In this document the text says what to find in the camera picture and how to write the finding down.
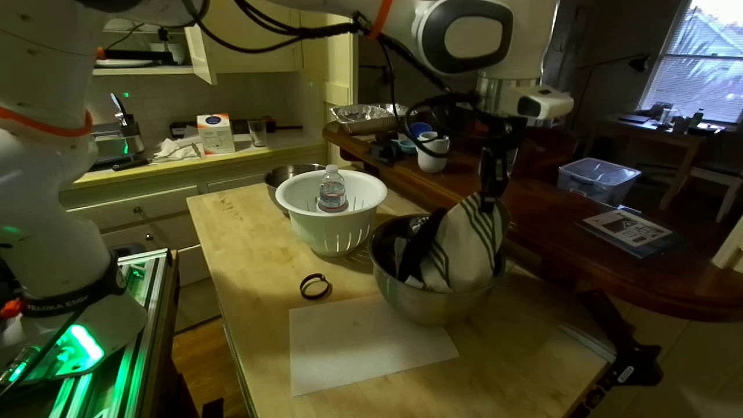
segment drawer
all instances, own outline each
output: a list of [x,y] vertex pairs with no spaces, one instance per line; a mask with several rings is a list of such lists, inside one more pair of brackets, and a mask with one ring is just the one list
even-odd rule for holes
[[196,228],[189,213],[147,221],[121,230],[107,230],[103,240],[109,249],[132,243],[145,249],[185,249],[197,243]]
[[75,206],[69,213],[90,218],[103,233],[107,233],[124,224],[159,221],[162,215],[189,213],[189,194],[197,194],[197,185]]

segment white bowl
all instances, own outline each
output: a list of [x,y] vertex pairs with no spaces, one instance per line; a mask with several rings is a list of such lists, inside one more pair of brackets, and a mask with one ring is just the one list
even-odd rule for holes
[[369,235],[376,206],[385,201],[387,185],[371,175],[338,170],[347,183],[349,209],[319,211],[319,188],[325,171],[306,171],[277,188],[277,201],[290,215],[292,233],[319,255],[344,255]]

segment book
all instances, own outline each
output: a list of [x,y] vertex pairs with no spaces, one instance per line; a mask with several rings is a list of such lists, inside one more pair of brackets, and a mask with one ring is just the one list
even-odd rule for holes
[[583,224],[587,233],[623,249],[635,257],[661,252],[677,241],[677,235],[673,230],[621,209],[587,215],[583,218]]

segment white container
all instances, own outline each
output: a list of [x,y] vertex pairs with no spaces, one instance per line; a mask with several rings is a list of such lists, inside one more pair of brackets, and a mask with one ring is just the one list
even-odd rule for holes
[[580,157],[559,166],[557,188],[589,199],[621,205],[641,171],[600,157]]
[[292,233],[319,255],[342,255],[359,247],[369,235],[376,206],[385,201],[387,185],[376,176],[338,170],[347,183],[349,209],[319,211],[319,188],[325,171],[306,171],[277,188],[277,201],[290,215]]
[[200,114],[196,119],[203,146],[208,154],[234,154],[233,122],[227,114]]

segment shelf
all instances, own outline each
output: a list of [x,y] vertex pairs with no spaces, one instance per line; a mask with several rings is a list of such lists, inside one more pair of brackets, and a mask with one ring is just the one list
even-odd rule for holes
[[191,65],[162,65],[162,67],[95,67],[95,76],[132,76],[132,74],[192,74]]

